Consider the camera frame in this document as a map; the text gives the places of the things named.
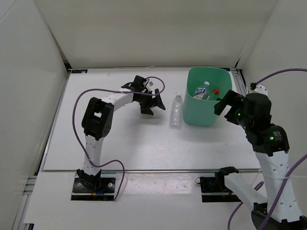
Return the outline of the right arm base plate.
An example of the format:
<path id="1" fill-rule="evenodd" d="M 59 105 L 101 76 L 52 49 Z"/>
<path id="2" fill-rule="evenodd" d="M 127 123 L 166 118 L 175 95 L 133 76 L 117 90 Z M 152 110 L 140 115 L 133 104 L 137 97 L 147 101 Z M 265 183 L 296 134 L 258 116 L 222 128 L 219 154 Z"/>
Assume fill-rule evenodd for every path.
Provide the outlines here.
<path id="1" fill-rule="evenodd" d="M 201 188 L 201 201 L 203 203 L 241 202 L 231 190 L 220 188 L 214 176 L 196 177 L 195 183 Z"/>

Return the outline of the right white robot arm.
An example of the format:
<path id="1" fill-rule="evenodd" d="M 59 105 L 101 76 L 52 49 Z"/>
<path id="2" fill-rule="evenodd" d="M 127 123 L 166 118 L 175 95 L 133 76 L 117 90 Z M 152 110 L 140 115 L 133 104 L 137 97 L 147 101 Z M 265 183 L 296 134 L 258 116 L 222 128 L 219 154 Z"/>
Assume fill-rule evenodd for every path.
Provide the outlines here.
<path id="1" fill-rule="evenodd" d="M 215 185 L 220 191 L 232 191 L 251 212 L 258 230 L 305 230 L 307 218 L 295 198 L 290 175 L 302 163 L 301 158 L 289 167 L 289 143 L 286 131 L 271 122 L 271 106 L 266 93 L 252 92 L 245 96 L 229 90 L 214 107 L 220 115 L 226 106 L 228 122 L 240 125 L 252 145 L 263 175 L 266 196 L 246 183 L 233 167 L 215 173 Z"/>

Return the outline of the clear crushed plastic bottle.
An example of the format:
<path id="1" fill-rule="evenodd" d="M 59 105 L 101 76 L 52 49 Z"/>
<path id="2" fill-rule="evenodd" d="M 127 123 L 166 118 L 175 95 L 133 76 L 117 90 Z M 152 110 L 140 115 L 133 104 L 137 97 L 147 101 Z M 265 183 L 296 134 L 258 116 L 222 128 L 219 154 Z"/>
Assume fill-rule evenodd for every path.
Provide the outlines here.
<path id="1" fill-rule="evenodd" d="M 176 95 L 171 106 L 171 113 L 169 119 L 169 126 L 173 129 L 181 129 L 182 126 L 182 112 L 184 100 L 182 96 Z"/>

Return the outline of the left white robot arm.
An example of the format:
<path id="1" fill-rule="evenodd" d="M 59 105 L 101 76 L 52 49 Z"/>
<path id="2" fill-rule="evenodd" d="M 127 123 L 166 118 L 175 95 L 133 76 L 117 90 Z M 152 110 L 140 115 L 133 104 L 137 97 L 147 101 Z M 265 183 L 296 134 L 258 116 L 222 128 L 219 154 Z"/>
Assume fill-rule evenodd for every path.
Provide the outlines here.
<path id="1" fill-rule="evenodd" d="M 97 194 L 105 190 L 101 169 L 110 162 L 101 164 L 100 158 L 104 139 L 112 127 L 114 112 L 133 102 L 140 105 L 144 115 L 153 115 L 154 107 L 165 110 L 160 96 L 163 89 L 152 90 L 151 86 L 149 78 L 141 78 L 124 84 L 120 90 L 107 90 L 110 95 L 105 98 L 92 97 L 89 100 L 81 122 L 85 143 L 82 143 L 80 137 L 76 138 L 84 152 L 83 166 L 76 172 L 81 184 L 89 192 Z"/>

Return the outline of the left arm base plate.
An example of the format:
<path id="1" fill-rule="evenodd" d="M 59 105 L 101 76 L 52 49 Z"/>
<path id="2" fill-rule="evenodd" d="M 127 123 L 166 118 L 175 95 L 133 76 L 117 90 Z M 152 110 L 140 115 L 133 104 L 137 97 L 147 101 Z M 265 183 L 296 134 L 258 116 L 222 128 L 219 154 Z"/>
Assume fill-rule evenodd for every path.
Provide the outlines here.
<path id="1" fill-rule="evenodd" d="M 98 184 L 85 185 L 85 182 L 75 174 L 71 191 L 73 201 L 113 201 L 115 198 L 115 185 L 117 183 L 115 173 L 102 173 Z"/>

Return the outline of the blue-label clear bottle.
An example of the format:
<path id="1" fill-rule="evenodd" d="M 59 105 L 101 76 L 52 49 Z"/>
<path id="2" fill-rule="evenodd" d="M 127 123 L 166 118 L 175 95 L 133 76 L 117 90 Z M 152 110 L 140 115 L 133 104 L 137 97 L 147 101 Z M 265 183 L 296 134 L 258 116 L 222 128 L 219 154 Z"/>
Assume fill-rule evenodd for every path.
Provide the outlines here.
<path id="1" fill-rule="evenodd" d="M 209 92 L 210 83 L 205 81 L 203 85 L 198 86 L 194 92 L 193 98 L 198 100 L 209 100 L 210 92 Z"/>

